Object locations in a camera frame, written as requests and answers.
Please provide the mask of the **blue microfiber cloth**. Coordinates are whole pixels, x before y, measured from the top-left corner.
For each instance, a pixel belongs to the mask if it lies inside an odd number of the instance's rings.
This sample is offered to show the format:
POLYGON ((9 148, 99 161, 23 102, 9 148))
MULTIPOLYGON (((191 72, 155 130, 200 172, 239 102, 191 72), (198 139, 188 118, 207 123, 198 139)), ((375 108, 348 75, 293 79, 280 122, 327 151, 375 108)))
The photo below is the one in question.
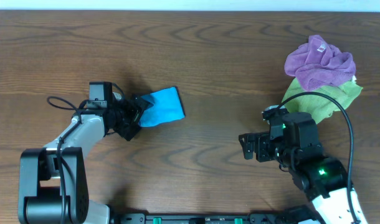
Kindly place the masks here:
POLYGON ((183 106, 176 87, 166 88, 141 96, 150 105, 140 118, 142 128, 155 127, 185 118, 183 106))

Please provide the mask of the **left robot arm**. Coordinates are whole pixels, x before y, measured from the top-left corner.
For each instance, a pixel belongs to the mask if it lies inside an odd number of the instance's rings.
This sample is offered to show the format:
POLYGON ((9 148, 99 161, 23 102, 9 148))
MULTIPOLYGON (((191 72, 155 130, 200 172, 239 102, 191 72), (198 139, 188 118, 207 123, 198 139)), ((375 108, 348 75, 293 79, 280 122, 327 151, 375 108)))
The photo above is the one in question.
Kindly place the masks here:
POLYGON ((113 223, 108 205, 89 199, 84 160, 97 142, 117 133, 130 141, 150 103, 118 93, 83 100, 71 124, 56 139, 20 158, 17 214, 20 223, 113 223))

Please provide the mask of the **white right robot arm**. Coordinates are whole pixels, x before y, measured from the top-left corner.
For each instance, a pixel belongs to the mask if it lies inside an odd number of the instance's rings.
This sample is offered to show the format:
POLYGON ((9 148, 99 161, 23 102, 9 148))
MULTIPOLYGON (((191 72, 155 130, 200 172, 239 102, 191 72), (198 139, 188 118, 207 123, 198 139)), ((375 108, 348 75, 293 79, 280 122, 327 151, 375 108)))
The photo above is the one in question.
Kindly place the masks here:
POLYGON ((344 165, 323 153, 318 133, 270 132, 239 136, 244 157, 259 162, 277 161, 292 176, 325 223, 366 223, 344 165))

